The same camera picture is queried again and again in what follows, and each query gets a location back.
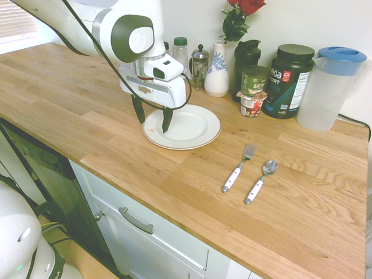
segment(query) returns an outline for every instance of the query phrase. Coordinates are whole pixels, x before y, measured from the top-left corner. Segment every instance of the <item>blue floral pattern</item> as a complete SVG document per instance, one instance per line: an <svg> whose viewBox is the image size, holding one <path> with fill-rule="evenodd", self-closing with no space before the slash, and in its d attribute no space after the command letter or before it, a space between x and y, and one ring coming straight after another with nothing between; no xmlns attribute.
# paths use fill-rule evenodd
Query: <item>blue floral pattern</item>
<svg viewBox="0 0 372 279"><path fill-rule="evenodd" d="M217 71L227 70L225 59L220 52L215 53L212 64L210 65L210 68L208 70L208 74L213 71L213 68L215 68Z"/></svg>

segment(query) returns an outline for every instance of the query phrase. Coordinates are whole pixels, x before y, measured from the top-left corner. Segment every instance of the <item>vase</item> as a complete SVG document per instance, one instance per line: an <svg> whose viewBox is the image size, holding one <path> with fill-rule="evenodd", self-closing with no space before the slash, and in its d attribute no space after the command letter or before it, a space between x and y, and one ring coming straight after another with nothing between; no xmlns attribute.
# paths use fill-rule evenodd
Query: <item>vase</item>
<svg viewBox="0 0 372 279"><path fill-rule="evenodd" d="M225 48L226 44L223 40L213 43L213 61L204 82L205 92L213 97L223 97L228 92L230 78L225 62Z"/></svg>

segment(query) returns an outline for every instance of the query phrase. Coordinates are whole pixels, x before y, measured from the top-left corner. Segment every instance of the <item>butcher block counter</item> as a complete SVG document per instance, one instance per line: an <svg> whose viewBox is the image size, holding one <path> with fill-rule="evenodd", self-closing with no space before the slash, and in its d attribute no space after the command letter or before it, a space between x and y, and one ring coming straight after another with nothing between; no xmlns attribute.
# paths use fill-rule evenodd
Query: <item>butcher block counter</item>
<svg viewBox="0 0 372 279"><path fill-rule="evenodd" d="M131 95L102 58L45 44L0 56L0 117L263 278L365 278L368 131L337 120L250 119L229 96L193 91L221 133L174 151L148 141ZM154 109L145 106L149 115ZM248 143L235 184L221 188ZM268 160L278 162L249 206Z"/></svg>

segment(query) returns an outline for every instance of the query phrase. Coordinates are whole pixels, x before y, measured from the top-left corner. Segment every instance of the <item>dishwasher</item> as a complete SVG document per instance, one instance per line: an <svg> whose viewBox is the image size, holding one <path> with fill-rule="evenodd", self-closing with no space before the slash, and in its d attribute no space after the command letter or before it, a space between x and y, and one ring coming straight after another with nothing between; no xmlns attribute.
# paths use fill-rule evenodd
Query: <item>dishwasher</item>
<svg viewBox="0 0 372 279"><path fill-rule="evenodd" d="M55 201L69 222L69 236L115 273L116 266L69 160L0 119L0 130L46 201Z"/></svg>

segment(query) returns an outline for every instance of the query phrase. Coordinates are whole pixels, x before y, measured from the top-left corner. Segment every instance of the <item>blue lid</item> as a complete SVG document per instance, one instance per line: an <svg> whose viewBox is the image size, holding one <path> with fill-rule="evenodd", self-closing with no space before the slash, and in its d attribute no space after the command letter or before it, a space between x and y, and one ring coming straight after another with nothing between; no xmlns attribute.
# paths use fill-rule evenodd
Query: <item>blue lid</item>
<svg viewBox="0 0 372 279"><path fill-rule="evenodd" d="M360 51L352 48L343 48L341 46L332 46L330 48L321 48L318 51L319 57L327 57L329 59L346 61L346 62L363 62L367 60L367 56Z"/></svg>
<svg viewBox="0 0 372 279"><path fill-rule="evenodd" d="M321 48L314 58L315 67L325 73L337 76L355 76L367 56L360 51L341 46Z"/></svg>

